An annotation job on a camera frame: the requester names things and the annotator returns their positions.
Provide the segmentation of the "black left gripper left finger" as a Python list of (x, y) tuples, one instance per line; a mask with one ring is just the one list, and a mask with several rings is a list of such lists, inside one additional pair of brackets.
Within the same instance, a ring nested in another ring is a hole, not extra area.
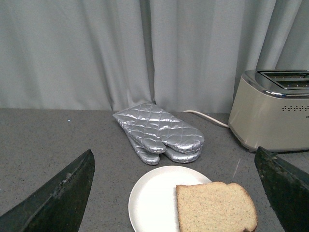
[(2, 232), (77, 232), (95, 172), (87, 150), (20, 204), (0, 217)]

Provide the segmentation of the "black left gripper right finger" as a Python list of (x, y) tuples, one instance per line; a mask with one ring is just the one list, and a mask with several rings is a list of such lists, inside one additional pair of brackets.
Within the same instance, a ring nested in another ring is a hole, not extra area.
[(272, 209), (286, 232), (309, 230), (309, 174), (263, 147), (254, 163)]

